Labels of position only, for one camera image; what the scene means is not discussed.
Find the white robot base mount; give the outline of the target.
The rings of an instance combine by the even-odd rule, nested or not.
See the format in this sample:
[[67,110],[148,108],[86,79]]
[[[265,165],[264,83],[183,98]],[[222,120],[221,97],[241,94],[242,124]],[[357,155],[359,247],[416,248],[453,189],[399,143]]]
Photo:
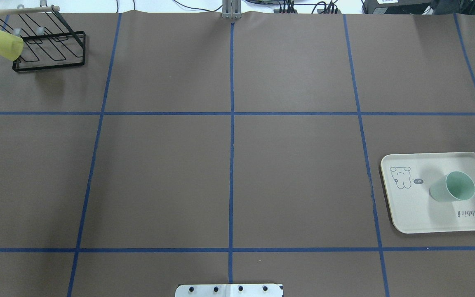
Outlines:
[[283,297],[282,284],[185,284],[177,287],[176,297]]

